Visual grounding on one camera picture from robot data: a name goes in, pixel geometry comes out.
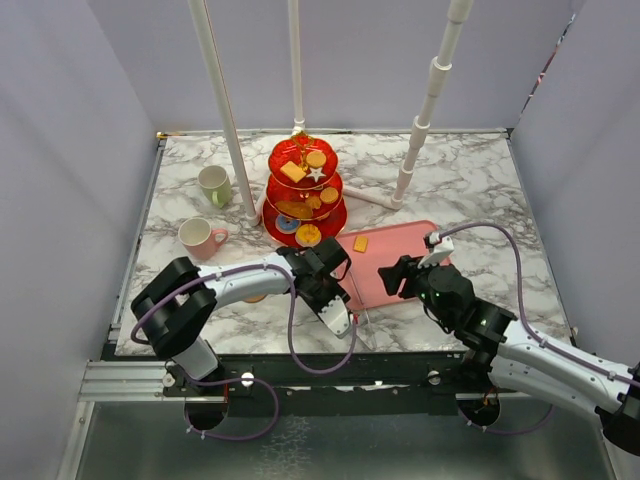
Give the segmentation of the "yellow donut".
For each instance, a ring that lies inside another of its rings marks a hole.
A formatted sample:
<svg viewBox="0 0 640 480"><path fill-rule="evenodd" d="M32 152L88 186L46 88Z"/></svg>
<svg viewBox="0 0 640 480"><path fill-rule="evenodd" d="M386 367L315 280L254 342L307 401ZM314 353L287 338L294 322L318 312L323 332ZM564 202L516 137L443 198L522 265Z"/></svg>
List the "yellow donut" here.
<svg viewBox="0 0 640 480"><path fill-rule="evenodd" d="M321 242L322 233L320 229L313 224L303 224L296 230L295 240L301 247L314 247Z"/></svg>

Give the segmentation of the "blue frosted donut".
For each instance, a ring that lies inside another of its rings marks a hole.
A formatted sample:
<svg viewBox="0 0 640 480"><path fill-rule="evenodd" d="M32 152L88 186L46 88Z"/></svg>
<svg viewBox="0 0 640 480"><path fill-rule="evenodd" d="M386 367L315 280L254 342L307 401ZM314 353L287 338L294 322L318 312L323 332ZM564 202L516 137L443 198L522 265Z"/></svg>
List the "blue frosted donut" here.
<svg viewBox="0 0 640 480"><path fill-rule="evenodd" d="M283 234L290 235L295 234L301 225L301 220L296 218L290 218L285 215L279 214L276 217L275 227Z"/></svg>

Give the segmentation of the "square cracker biscuit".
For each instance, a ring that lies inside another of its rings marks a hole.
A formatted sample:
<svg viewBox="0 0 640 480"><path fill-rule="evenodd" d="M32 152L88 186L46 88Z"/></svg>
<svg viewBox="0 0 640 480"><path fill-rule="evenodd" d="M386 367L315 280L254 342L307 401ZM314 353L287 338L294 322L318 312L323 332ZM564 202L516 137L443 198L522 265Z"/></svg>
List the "square cracker biscuit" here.
<svg viewBox="0 0 640 480"><path fill-rule="evenodd" d="M353 243L353 250L358 253L365 253L368 247L366 236L356 236Z"/></svg>

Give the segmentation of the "pink serving tray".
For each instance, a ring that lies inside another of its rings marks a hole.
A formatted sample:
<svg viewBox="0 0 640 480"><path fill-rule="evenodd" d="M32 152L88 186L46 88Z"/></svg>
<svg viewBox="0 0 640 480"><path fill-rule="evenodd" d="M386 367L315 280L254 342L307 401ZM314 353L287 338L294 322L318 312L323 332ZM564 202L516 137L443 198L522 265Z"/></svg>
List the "pink serving tray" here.
<svg viewBox="0 0 640 480"><path fill-rule="evenodd" d="M436 230L437 226L434 223L422 220L351 232L337 237L337 241L351 259L352 269L367 309L403 302L398 296L388 296L385 293L377 269L394 265L403 255L422 258L427 254L424 237ZM365 253L353 250L356 236L368 238Z"/></svg>

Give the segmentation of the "red three-tier stand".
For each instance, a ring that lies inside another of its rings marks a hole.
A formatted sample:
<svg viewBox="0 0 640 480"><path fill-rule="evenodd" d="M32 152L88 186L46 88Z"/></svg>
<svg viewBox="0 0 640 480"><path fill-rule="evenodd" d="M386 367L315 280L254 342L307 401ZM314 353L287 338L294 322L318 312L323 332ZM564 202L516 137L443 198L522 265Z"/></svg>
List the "red three-tier stand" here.
<svg viewBox="0 0 640 480"><path fill-rule="evenodd" d="M322 167L326 177L318 183L314 183L307 177L310 167L305 159L312 150L322 151L327 158L326 164ZM280 167L288 161L296 163L306 171L306 177L300 182L293 183L280 172ZM347 222L347 209L343 195L344 183L338 172L338 165L338 156L331 145L304 131L275 145L268 159L269 176L262 207L263 225L275 241L285 246L301 247L295 240L295 234L286 235L276 229L276 217L281 213L275 208L275 204L281 200L305 202L309 196L319 197L320 193L328 187L334 187L339 191L339 199L333 204L323 203L321 208L313 210L313 218L301 220L301 225L317 226L322 233L322 240L341 233Z"/></svg>

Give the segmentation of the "brown croissant bread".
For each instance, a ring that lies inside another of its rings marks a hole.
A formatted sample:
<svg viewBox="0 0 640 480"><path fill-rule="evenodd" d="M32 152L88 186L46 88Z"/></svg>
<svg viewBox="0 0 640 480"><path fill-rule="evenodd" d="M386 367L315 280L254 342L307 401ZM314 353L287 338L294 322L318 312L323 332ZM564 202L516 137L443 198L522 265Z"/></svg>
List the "brown croissant bread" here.
<svg viewBox="0 0 640 480"><path fill-rule="evenodd" d="M313 218L313 208L306 202L281 200L275 204L275 208L283 215L300 220Z"/></svg>

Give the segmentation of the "metal tongs pink tips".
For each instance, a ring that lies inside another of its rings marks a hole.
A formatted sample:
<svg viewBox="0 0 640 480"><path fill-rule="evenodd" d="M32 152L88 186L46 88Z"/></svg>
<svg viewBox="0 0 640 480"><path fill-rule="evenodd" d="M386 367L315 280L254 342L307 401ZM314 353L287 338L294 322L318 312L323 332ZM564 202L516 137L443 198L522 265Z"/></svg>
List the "metal tongs pink tips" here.
<svg viewBox="0 0 640 480"><path fill-rule="evenodd" d="M358 316L359 338L368 351L375 351L377 349L377 341L373 331L372 320L368 309L364 305L350 259L344 260L337 267L334 277L351 297L349 305L350 309Z"/></svg>

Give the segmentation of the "swirl butter cookie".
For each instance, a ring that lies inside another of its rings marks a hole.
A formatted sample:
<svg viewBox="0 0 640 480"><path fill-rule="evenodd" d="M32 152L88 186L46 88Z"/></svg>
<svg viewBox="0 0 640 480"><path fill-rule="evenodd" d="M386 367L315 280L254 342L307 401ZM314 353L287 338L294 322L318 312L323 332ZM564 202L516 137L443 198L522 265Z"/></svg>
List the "swirl butter cookie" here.
<svg viewBox="0 0 640 480"><path fill-rule="evenodd" d="M323 202L318 196L309 196L305 199L305 204L312 210L317 210L323 206Z"/></svg>

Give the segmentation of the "round biscuit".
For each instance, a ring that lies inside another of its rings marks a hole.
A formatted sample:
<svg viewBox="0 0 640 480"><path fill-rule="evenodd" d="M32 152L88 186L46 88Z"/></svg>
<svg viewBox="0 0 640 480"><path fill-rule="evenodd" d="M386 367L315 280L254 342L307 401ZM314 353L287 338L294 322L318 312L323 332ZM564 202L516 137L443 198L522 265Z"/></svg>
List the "round biscuit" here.
<svg viewBox="0 0 640 480"><path fill-rule="evenodd" d="M319 195L324 204L333 204L339 199L339 191L334 187L325 188Z"/></svg>
<svg viewBox="0 0 640 480"><path fill-rule="evenodd" d="M322 168L326 164L327 158L322 151L312 150L306 155L305 162L310 168Z"/></svg>

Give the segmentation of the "star gingerbread cookie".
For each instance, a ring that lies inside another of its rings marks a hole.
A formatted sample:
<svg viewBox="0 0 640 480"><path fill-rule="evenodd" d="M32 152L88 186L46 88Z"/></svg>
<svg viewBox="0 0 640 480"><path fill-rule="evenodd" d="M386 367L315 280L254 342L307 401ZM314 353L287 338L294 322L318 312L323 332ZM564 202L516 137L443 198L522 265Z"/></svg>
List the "star gingerbread cookie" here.
<svg viewBox="0 0 640 480"><path fill-rule="evenodd" d="M307 173L307 177L314 183L318 183L321 179L325 178L326 175L323 172L322 167L310 167Z"/></svg>

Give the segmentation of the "rectangular yellow biscuit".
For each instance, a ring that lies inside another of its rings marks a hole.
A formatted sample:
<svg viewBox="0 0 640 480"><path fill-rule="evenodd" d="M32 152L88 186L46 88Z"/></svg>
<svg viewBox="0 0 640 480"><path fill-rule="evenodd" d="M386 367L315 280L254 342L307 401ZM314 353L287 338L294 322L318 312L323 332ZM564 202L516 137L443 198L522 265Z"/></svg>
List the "rectangular yellow biscuit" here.
<svg viewBox="0 0 640 480"><path fill-rule="evenodd" d="M306 177L306 171L292 161L288 161L282 165L280 172L293 183L298 183Z"/></svg>

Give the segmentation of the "pink mug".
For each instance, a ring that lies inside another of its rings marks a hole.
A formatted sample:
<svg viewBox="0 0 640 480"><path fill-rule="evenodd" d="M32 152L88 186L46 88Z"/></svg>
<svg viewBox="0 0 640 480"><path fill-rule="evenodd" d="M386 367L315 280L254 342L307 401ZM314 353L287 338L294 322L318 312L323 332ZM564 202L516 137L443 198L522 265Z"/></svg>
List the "pink mug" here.
<svg viewBox="0 0 640 480"><path fill-rule="evenodd" d="M228 238L228 230L213 228L207 219L201 217L185 220L178 229L178 239L182 246L191 256L201 261L211 259Z"/></svg>

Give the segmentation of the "green mug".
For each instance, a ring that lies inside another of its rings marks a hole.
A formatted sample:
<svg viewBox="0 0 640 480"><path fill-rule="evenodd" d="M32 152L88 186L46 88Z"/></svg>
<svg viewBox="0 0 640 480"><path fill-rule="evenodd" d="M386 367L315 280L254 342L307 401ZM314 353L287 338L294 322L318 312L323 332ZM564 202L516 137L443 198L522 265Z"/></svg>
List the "green mug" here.
<svg viewBox="0 0 640 480"><path fill-rule="evenodd" d="M216 207L223 208L232 199L232 187L226 170L218 165L203 168L197 177L206 198Z"/></svg>

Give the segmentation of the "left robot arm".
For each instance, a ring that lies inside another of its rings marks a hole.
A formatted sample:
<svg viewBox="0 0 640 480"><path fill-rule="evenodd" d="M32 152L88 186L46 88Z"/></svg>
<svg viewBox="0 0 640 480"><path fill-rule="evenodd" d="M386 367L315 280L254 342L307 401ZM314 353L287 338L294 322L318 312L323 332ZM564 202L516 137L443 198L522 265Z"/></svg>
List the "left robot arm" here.
<svg viewBox="0 0 640 480"><path fill-rule="evenodd" d="M349 294L334 272L350 266L346 250L333 238L297 249L280 247L252 262L198 267L187 257L170 262L131 302L137 319L131 340L149 345L160 360L179 366L195 392L206 395L220 385L221 361L201 337L212 313L253 297L288 295L287 342L294 362L312 375L327 375L344 366L356 343L356 322ZM296 301L302 300L338 338L351 337L346 356L334 367L311 368L297 356L293 342Z"/></svg>

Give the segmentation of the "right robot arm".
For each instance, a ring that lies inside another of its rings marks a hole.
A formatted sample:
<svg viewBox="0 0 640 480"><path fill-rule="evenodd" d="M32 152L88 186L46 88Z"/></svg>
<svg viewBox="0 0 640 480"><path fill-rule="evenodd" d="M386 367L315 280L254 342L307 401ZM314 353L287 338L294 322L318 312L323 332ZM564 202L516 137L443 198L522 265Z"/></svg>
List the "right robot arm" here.
<svg viewBox="0 0 640 480"><path fill-rule="evenodd" d="M476 296L454 266L423 267L401 257L378 274L388 295L416 298L436 323L468 347L461 383L481 391L493 384L599 420L604 437L639 453L639 370L606 360L533 330Z"/></svg>

